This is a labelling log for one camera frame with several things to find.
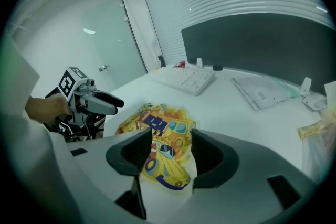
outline small red object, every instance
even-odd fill
[[[185,61],[177,63],[174,67],[185,68]]]

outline window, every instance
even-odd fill
[[[170,128],[171,130],[174,130],[175,127],[176,127],[176,124],[177,124],[176,121],[170,121],[170,122],[169,122],[169,128]]]
[[[186,125],[185,123],[181,122],[179,123],[179,125],[177,126],[176,128],[176,131],[180,134],[184,134],[185,133],[185,130],[186,130]]]
[[[169,159],[174,159],[174,156],[176,154],[175,150],[168,145],[162,145],[160,147],[160,152]]]

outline paper document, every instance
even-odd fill
[[[269,77],[233,78],[232,81],[254,110],[269,108],[292,96],[281,82]]]
[[[326,97],[319,93],[309,93],[304,96],[300,95],[299,100],[315,111],[320,111],[327,107]]]
[[[328,106],[336,106],[336,81],[324,85]]]

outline human hand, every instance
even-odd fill
[[[61,93],[56,93],[51,97],[47,98],[51,101],[55,101],[59,115],[72,115],[72,112],[69,109],[68,102]]]

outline ceiling light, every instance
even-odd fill
[[[316,7],[316,8],[319,9],[319,10],[321,10],[321,11],[323,11],[323,12],[325,12],[325,13],[328,13],[328,11],[325,8],[321,8],[321,7]]]
[[[231,11],[242,10],[242,9],[250,9],[250,8],[267,8],[266,6],[255,6],[255,7],[243,7],[243,8],[232,8]]]
[[[236,7],[236,6],[242,6],[242,5],[251,5],[251,4],[264,4],[266,1],[251,1],[251,2],[241,2],[238,4],[231,4],[229,7]]]
[[[251,13],[268,13],[264,11],[255,11],[255,12],[236,12],[236,13],[231,13],[230,15],[240,15],[240,14],[251,14]]]
[[[83,28],[83,31],[84,31],[85,33],[88,33],[88,34],[94,34],[94,33],[95,33],[95,31],[88,30],[88,29],[86,29],[86,28]]]

